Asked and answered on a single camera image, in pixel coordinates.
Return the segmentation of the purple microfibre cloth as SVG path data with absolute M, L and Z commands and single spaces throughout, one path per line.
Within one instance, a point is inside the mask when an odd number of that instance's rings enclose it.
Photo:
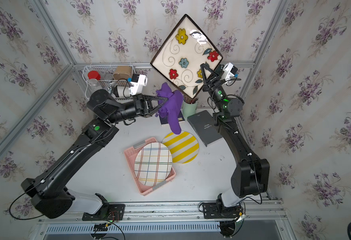
M 178 115 L 181 111 L 183 94 L 179 90 L 172 91 L 167 83 L 163 83 L 159 90 L 156 90 L 158 97 L 167 98 L 167 101 L 158 111 L 161 118 L 167 118 L 171 131 L 179 135 L 181 127 L 178 121 Z

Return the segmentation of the square floral plate black rim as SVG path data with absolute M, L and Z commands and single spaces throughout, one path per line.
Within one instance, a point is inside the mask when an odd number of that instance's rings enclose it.
M 184 95 L 194 99 L 202 89 L 200 65 L 215 70 L 223 59 L 202 29 L 185 14 L 176 24 L 150 65 Z

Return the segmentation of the yellow white striped round plate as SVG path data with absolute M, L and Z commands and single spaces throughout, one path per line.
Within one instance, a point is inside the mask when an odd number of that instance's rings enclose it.
M 170 150 L 174 164 L 190 163 L 199 153 L 199 143 L 189 132 L 182 131 L 179 135 L 169 133 L 161 143 Z

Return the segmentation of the round plaid pattern plate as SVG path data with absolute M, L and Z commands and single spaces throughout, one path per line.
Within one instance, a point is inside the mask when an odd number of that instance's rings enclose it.
M 136 179 L 143 185 L 154 187 L 165 181 L 172 170 L 172 154 L 162 143 L 145 145 L 134 161 Z

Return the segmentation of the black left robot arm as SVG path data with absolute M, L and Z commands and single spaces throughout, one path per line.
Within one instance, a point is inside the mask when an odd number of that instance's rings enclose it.
M 104 216 L 109 203 L 101 194 L 86 195 L 69 190 L 66 184 L 76 172 L 118 133 L 116 124 L 135 121 L 137 117 L 149 118 L 167 102 L 166 97 L 138 94 L 127 103 L 117 102 L 106 90 L 97 90 L 87 108 L 96 115 L 74 144 L 38 177 L 25 179 L 21 187 L 31 198 L 36 210 L 49 219 L 69 212 L 83 212 Z

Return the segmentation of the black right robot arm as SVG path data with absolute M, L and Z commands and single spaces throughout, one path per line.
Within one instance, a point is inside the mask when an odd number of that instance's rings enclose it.
M 231 188 L 218 195 L 216 200 L 219 213 L 240 205 L 245 199 L 261 195 L 268 189 L 270 164 L 261 159 L 240 133 L 236 118 L 244 106 L 244 100 L 228 95 L 223 85 L 237 81 L 236 67 L 220 65 L 215 70 L 207 63 L 201 64 L 202 91 L 209 93 L 211 102 L 218 110 L 213 113 L 214 126 L 224 138 L 235 160 L 235 169 L 230 179 Z

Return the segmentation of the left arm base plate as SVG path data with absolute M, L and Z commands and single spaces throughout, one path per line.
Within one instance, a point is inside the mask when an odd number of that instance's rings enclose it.
M 125 204 L 102 206 L 95 214 L 84 213 L 82 221 L 122 221 L 125 207 Z

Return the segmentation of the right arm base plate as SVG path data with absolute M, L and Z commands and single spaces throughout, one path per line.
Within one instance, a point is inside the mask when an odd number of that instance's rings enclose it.
M 234 206 L 226 208 L 217 203 L 200 203 L 198 210 L 203 214 L 204 219 L 237 219 L 244 215 L 243 207 Z

